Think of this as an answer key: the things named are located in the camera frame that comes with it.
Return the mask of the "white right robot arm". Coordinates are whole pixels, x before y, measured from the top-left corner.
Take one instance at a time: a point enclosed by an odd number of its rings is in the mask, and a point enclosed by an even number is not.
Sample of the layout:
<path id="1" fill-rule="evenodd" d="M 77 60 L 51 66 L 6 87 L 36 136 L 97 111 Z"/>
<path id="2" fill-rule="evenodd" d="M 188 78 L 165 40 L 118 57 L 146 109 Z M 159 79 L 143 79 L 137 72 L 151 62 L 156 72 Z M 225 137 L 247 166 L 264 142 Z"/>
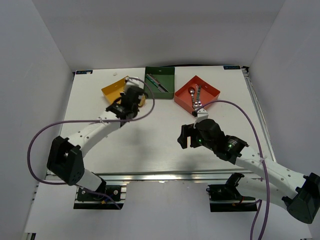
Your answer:
<path id="1" fill-rule="evenodd" d="M 272 160 L 261 160 L 244 140 L 224 134 L 212 119 L 182 125 L 177 141 L 183 149 L 205 147 L 219 159 L 265 179 L 260 182 L 242 173 L 233 173 L 219 190 L 214 190 L 213 198 L 270 200 L 305 224 L 311 224 L 320 209 L 320 177 L 317 174 L 304 175 Z"/>

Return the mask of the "spoon with green handle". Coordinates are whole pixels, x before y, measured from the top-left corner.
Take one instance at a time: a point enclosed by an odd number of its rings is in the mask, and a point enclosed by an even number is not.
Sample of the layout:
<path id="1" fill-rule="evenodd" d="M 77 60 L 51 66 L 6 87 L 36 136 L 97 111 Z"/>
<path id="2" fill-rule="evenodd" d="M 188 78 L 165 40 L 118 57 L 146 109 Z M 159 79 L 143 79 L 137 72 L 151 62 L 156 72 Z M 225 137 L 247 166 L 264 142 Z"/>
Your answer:
<path id="1" fill-rule="evenodd" d="M 196 98 L 195 98 L 195 104 L 194 104 L 194 106 L 196 108 L 202 106 L 202 103 L 201 103 L 201 100 L 200 100 L 201 89 L 202 89 L 202 86 L 197 84 L 196 85 Z"/>

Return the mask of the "knife with dark handle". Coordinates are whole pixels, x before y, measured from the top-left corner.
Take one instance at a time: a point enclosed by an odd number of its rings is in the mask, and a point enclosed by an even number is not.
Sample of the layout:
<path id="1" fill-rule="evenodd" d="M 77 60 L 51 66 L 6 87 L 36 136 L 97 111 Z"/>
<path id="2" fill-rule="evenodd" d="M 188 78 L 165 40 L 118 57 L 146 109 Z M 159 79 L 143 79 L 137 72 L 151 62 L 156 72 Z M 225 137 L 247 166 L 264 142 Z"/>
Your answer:
<path id="1" fill-rule="evenodd" d="M 157 78 L 155 78 L 152 74 L 149 74 L 149 76 L 158 84 L 160 88 L 162 88 L 164 92 L 169 92 Z"/>

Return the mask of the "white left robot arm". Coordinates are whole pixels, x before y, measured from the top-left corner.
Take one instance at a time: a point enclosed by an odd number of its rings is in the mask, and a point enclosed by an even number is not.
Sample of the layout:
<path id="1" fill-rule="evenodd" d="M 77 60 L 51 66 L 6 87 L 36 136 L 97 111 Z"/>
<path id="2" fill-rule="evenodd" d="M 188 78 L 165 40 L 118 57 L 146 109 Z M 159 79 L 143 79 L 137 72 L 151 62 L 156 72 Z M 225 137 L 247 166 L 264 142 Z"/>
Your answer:
<path id="1" fill-rule="evenodd" d="M 94 199 L 103 198 L 106 182 L 85 169 L 84 157 L 103 138 L 120 129 L 125 120 L 138 115 L 139 104 L 145 95 L 142 88 L 130 86 L 102 112 L 97 122 L 90 123 L 68 137 L 57 136 L 51 144 L 47 169 L 67 185 L 87 189 Z"/>

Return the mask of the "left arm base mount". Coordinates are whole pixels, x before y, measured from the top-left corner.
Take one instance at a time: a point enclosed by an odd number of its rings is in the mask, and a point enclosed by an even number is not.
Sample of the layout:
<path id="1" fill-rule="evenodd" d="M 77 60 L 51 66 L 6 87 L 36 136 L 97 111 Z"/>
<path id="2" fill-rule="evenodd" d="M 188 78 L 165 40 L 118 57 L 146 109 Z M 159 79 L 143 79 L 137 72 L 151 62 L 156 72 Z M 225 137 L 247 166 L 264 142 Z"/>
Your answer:
<path id="1" fill-rule="evenodd" d="M 78 186 L 74 198 L 75 210 L 121 210 L 126 199 L 127 186 L 121 182 L 106 182 L 102 195 Z"/>

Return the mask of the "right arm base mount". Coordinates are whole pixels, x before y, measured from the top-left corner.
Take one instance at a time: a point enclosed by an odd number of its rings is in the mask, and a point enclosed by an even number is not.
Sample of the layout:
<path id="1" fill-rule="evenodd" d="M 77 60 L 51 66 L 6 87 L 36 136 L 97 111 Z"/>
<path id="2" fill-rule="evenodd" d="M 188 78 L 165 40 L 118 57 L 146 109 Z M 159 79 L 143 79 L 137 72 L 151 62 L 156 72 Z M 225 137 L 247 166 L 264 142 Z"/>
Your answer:
<path id="1" fill-rule="evenodd" d="M 237 190 L 239 181 L 245 176 L 233 173 L 224 184 L 210 184 L 206 188 L 212 213 L 256 212 L 257 200 L 243 196 Z"/>

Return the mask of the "spoon with dark handle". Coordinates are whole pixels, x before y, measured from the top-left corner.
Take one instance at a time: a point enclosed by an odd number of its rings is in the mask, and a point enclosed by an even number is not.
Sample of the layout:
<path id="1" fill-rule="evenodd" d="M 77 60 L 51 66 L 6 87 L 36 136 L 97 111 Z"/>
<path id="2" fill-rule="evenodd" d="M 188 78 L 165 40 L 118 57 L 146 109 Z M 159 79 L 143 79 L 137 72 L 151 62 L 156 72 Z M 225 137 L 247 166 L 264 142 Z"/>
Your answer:
<path id="1" fill-rule="evenodd" d="M 196 90 L 195 90 L 194 87 L 190 86 L 188 88 L 188 92 L 189 92 L 190 97 L 191 97 L 192 108 L 195 109 L 195 106 L 196 106 L 195 105 L 195 92 L 196 92 Z"/>

